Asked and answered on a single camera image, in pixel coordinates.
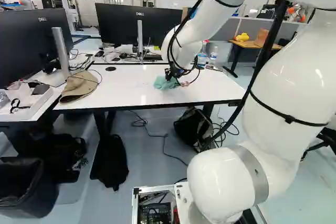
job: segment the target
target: computer mouse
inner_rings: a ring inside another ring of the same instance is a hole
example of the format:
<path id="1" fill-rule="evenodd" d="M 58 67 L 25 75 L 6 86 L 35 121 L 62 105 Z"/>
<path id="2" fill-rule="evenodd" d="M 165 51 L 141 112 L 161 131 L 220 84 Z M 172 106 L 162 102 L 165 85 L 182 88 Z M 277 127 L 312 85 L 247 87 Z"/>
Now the computer mouse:
<path id="1" fill-rule="evenodd" d="M 94 56 L 95 57 L 102 57 L 104 55 L 104 51 L 98 51 Z"/>

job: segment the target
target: computer monitor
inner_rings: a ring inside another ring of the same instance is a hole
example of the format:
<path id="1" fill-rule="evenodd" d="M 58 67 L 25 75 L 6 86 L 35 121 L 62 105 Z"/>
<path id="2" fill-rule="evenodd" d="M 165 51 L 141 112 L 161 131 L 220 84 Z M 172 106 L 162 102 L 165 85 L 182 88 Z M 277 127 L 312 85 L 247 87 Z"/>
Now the computer monitor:
<path id="1" fill-rule="evenodd" d="M 52 27 L 62 28 L 69 53 L 72 37 L 63 8 L 0 12 L 0 88 L 58 57 Z"/>
<path id="2" fill-rule="evenodd" d="M 138 20 L 142 20 L 142 41 L 161 47 L 166 34 L 181 22 L 182 10 L 96 3 L 102 42 L 138 43 Z"/>
<path id="3" fill-rule="evenodd" d="M 274 14 L 279 6 L 278 5 L 263 5 L 257 18 L 274 18 Z"/>

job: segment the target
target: black backpack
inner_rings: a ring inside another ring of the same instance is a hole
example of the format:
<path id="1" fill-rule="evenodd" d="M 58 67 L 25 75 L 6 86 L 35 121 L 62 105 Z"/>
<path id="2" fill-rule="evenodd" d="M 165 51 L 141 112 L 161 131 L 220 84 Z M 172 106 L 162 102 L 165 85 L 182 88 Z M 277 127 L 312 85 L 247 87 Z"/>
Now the black backpack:
<path id="1" fill-rule="evenodd" d="M 41 158 L 56 183 L 76 182 L 79 171 L 73 166 L 84 160 L 87 147 L 84 139 L 70 134 L 50 134 L 34 142 L 30 157 Z"/>
<path id="2" fill-rule="evenodd" d="M 99 181 L 107 188 L 119 190 L 119 185 L 124 183 L 129 173 L 127 156 L 122 139 L 118 135 L 110 135 L 104 141 L 101 157 L 98 159 L 97 175 Z"/>
<path id="3" fill-rule="evenodd" d="M 174 129 L 179 138 L 187 145 L 202 145 L 204 140 L 211 136 L 214 127 L 211 119 L 204 115 L 202 110 L 195 107 L 187 109 L 183 115 L 174 122 Z"/>

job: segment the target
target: cubicle partition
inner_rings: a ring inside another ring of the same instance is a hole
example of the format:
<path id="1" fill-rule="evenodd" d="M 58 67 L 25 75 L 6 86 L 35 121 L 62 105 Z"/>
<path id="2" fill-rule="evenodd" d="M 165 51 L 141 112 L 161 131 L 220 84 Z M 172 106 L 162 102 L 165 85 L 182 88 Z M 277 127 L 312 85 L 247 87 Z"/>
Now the cubicle partition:
<path id="1" fill-rule="evenodd" d="M 273 19 L 263 19 L 263 18 L 247 18 L 247 17 L 231 17 L 221 29 L 210 38 L 210 44 L 207 46 L 207 51 L 210 53 L 215 45 L 219 46 L 218 57 L 219 62 L 232 62 L 233 54 L 231 54 L 232 44 L 227 42 L 233 39 L 236 35 L 241 33 L 247 33 L 250 37 L 249 40 L 255 40 L 257 34 L 261 28 L 269 30 L 272 26 Z M 298 22 L 287 22 L 284 21 L 279 30 L 278 36 L 275 43 L 279 42 L 279 39 L 291 40 L 293 34 L 298 30 L 299 26 L 305 26 L 306 23 Z M 239 57 L 239 62 L 255 62 L 258 56 L 258 51 L 254 49 L 244 49 L 241 56 Z"/>

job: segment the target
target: beige hat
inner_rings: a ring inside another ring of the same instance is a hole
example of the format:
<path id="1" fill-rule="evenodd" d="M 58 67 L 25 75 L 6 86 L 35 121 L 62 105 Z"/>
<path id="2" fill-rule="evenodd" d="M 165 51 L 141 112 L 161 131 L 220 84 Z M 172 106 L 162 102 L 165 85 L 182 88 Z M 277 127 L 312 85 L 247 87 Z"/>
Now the beige hat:
<path id="1" fill-rule="evenodd" d="M 89 71 L 83 71 L 69 76 L 65 86 L 60 103 L 77 101 L 94 92 L 98 86 L 98 80 Z"/>

